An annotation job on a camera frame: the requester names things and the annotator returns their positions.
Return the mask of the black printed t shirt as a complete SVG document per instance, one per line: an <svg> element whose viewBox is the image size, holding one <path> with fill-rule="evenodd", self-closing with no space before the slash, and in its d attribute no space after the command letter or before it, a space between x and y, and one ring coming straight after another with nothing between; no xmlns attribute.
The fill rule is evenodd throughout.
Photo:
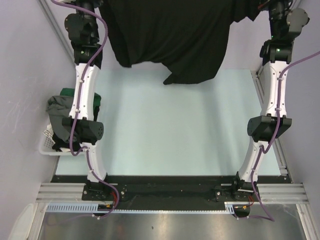
<svg viewBox="0 0 320 240"><path fill-rule="evenodd" d="M224 60L230 26L259 15L257 0L106 0L99 8L118 63L160 63L170 84L213 79Z"/></svg>

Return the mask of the white plastic laundry basket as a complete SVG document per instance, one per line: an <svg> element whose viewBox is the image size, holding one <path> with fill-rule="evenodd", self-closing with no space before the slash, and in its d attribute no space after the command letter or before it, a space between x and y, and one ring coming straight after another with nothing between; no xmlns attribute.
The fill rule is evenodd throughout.
<svg viewBox="0 0 320 240"><path fill-rule="evenodd" d="M45 130L42 132L40 137L40 142L38 146L38 151L42 155L48 156L71 156L70 149L62 148L62 151L54 150L52 147L55 142L53 140L54 131L52 125L49 123Z"/></svg>

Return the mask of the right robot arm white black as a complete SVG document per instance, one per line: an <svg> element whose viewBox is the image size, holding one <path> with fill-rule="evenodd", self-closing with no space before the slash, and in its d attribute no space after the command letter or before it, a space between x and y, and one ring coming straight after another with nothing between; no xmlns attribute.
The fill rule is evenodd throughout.
<svg viewBox="0 0 320 240"><path fill-rule="evenodd" d="M264 42L259 54L265 83L261 113L248 121L248 150L231 184L232 195L240 198L256 192L263 156L292 125L285 105L287 70L293 66L294 41L310 19L305 10L291 9L291 4L290 0L262 0L258 7L268 11L271 38Z"/></svg>

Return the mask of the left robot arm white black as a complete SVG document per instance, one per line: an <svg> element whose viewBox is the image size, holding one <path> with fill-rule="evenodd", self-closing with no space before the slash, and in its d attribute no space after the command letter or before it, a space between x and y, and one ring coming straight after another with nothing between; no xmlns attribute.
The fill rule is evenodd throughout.
<svg viewBox="0 0 320 240"><path fill-rule="evenodd" d="M99 140L104 134L103 123L97 120L99 107L95 104L96 78L102 66L105 40L100 40L97 21L101 19L95 8L97 0L60 0L64 7L75 9L64 20L73 48L76 83L73 102L62 126L70 133L68 142L73 156L83 153L88 167L82 199L104 200L111 193L106 185L107 172L99 152Z"/></svg>

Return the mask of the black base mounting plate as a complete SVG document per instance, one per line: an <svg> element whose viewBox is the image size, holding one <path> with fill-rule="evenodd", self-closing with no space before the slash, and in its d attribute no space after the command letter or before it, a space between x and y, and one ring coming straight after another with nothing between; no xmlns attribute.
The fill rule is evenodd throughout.
<svg viewBox="0 0 320 240"><path fill-rule="evenodd" d="M250 197L259 203L251 183L238 190L235 176L107 176L105 181L119 192L117 210L129 211L217 211L224 210L224 202L248 204ZM84 175L54 175L51 183L82 184L81 199L112 201L110 187L89 183ZM256 191L262 200L263 187L291 184L288 176L259 176Z"/></svg>

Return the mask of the green t shirt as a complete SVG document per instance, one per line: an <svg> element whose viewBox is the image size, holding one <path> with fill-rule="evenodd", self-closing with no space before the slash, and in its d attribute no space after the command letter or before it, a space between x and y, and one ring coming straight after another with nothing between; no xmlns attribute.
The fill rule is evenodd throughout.
<svg viewBox="0 0 320 240"><path fill-rule="evenodd" d="M68 97L74 97L75 89L74 88L63 88L60 91L61 96L68 96ZM98 93L94 93L94 99L93 99L93 117L94 121L97 121L98 119L98 114L100 111L100 106L101 106L101 100L102 97Z"/></svg>

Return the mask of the grey t shirt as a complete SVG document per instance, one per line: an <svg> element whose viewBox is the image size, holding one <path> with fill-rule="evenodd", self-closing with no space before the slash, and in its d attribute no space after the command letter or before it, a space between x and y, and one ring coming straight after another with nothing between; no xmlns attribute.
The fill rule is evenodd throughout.
<svg viewBox="0 0 320 240"><path fill-rule="evenodd" d="M48 99L46 112L55 135L62 141L68 143L70 133L63 127L63 118L68 118L73 104L73 97L55 95Z"/></svg>

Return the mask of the right aluminium frame rail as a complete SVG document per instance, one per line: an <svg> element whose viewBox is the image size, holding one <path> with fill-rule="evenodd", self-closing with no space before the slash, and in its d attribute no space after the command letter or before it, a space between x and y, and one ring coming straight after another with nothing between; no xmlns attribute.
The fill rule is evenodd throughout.
<svg viewBox="0 0 320 240"><path fill-rule="evenodd" d="M260 77L260 74L257 73L255 70L251 71L252 80L257 92L257 96L259 99L260 106L263 107L264 105L264 97L265 97L265 80L264 77ZM274 154L281 176L286 176L289 174L287 163L284 155L283 148L281 146L280 139L276 139L272 144L272 149L263 157L263 163L265 162L265 158L268 157L271 152Z"/></svg>

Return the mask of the left aluminium corner post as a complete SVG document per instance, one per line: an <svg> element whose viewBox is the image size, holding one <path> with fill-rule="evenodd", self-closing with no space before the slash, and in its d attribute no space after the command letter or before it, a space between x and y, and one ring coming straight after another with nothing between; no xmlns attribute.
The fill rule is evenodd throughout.
<svg viewBox="0 0 320 240"><path fill-rule="evenodd" d="M48 23L48 35L51 40L44 40L43 42L46 47L46 56L54 66L53 72L74 79L76 77L74 51L64 28L65 18L74 11L55 5L49 0L37 0L36 3Z"/></svg>

